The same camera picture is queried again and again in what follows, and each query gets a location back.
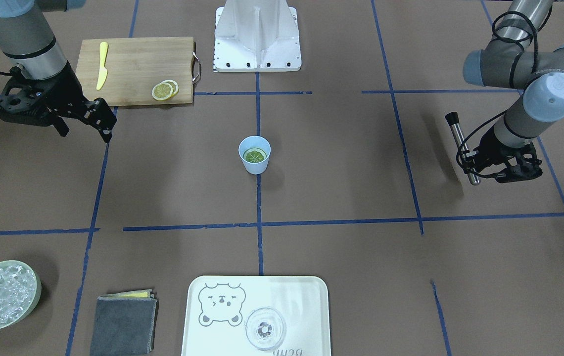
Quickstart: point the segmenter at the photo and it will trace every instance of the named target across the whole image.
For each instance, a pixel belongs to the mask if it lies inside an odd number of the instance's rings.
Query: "bear drawing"
[[[198,293],[198,301],[201,303],[201,314],[198,322],[202,326],[210,326],[212,322],[230,323],[238,326],[242,322],[242,308],[245,298],[244,289],[241,286],[231,287],[228,284],[216,284],[216,286],[205,285]]]

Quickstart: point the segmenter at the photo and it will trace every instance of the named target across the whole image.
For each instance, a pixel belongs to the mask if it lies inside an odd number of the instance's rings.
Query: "folded towel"
[[[156,308],[157,300],[150,289],[97,298],[90,355],[148,354],[152,350]]]

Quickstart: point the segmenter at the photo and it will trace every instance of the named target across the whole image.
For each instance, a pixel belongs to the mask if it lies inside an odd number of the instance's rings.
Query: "white plastic stand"
[[[302,67],[297,11],[286,0],[227,0],[216,10],[214,70],[291,72]]]

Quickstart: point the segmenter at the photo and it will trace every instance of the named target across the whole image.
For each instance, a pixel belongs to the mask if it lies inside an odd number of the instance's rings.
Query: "lime slice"
[[[251,164],[257,164],[259,162],[264,161],[264,158],[266,158],[267,154],[264,153],[264,151],[262,151],[259,148],[250,148],[248,150],[246,150],[244,152],[244,160],[251,163]]]
[[[178,92],[179,92],[179,84],[175,81],[173,81],[172,79],[166,79],[165,81],[162,81],[161,83],[168,83],[171,87],[172,87],[172,95],[170,97],[175,96]]]
[[[152,88],[152,97],[159,101],[167,100],[172,97],[173,92],[173,87],[170,84],[161,82]]]

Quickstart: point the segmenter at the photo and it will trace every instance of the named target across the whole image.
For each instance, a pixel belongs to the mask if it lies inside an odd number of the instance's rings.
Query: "ice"
[[[33,271],[23,266],[0,268],[0,325],[18,319],[36,292]]]

